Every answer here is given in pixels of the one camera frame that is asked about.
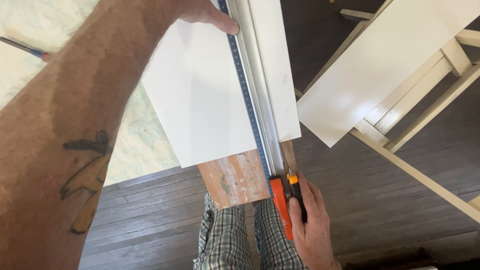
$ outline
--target wooden floor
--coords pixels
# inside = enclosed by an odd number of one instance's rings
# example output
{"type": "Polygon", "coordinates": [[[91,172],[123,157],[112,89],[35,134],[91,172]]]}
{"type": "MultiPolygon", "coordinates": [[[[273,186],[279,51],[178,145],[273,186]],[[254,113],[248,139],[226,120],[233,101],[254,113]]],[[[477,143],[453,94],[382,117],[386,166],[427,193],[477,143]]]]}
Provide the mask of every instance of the wooden floor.
{"type": "MultiPolygon", "coordinates": [[[[374,12],[382,2],[282,0],[297,89],[305,88],[355,27],[338,15],[340,9],[374,12]]],[[[454,80],[449,74],[387,137],[397,135],[454,80]]],[[[472,199],[480,195],[479,118],[476,81],[397,154],[462,199],[472,199]]],[[[328,148],[305,127],[302,134],[294,140],[297,164],[322,190],[336,255],[426,246],[440,261],[480,257],[478,224],[417,180],[348,136],[328,148]]],[[[205,193],[196,167],[105,187],[80,269],[191,269],[205,193]]],[[[251,232],[252,211],[246,216],[251,232]]]]}

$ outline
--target white board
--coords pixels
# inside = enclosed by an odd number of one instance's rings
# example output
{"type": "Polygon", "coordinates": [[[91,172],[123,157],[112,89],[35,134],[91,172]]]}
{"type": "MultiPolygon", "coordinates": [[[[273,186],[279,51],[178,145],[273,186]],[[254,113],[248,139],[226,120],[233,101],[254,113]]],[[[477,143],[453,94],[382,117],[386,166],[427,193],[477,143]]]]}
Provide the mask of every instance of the white board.
{"type": "MultiPolygon", "coordinates": [[[[278,0],[271,3],[280,5],[278,0]]],[[[280,45],[279,57],[262,55],[262,60],[278,137],[285,141],[301,134],[285,32],[278,18],[281,13],[275,13],[273,20],[282,27],[269,35],[280,45]],[[284,78],[281,83],[275,82],[278,76],[284,78]]],[[[256,149],[227,36],[214,26],[175,22],[142,83],[182,167],[256,149]]]]}
{"type": "Polygon", "coordinates": [[[297,102],[329,147],[480,15],[478,0],[395,0],[297,102]]]}

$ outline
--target plaid pants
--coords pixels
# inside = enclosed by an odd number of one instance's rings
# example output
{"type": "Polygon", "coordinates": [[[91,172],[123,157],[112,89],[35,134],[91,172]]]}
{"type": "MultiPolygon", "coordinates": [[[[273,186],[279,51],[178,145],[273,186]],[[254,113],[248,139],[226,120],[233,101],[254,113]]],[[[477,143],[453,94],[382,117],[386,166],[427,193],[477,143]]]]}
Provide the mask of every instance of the plaid pants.
{"type": "MultiPolygon", "coordinates": [[[[257,204],[254,225],[261,269],[307,269],[298,256],[293,241],[287,240],[272,199],[257,204]]],[[[193,262],[194,270],[253,269],[243,205],[217,210],[207,193],[205,215],[200,227],[198,259],[193,262]]]]}

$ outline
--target forearm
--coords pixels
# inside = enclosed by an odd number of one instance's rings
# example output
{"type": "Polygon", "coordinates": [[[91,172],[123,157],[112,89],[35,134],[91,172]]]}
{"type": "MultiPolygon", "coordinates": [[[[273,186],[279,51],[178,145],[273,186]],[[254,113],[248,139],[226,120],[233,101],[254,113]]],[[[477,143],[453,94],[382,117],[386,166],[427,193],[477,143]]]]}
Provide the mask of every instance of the forearm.
{"type": "Polygon", "coordinates": [[[169,3],[100,0],[0,111],[0,269],[78,267],[123,110],[176,18],[169,3]]]}

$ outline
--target orange clamp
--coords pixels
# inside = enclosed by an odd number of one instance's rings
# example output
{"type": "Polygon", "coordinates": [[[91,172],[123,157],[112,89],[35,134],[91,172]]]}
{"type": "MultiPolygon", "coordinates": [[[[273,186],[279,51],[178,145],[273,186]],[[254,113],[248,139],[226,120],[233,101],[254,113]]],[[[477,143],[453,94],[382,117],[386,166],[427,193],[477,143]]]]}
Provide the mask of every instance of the orange clamp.
{"type": "Polygon", "coordinates": [[[292,221],[290,220],[290,215],[288,213],[287,199],[285,198],[282,179],[280,176],[272,177],[270,180],[270,186],[272,187],[273,191],[273,202],[278,209],[278,213],[280,213],[280,218],[282,219],[282,224],[283,228],[285,229],[287,239],[293,240],[292,221]]]}

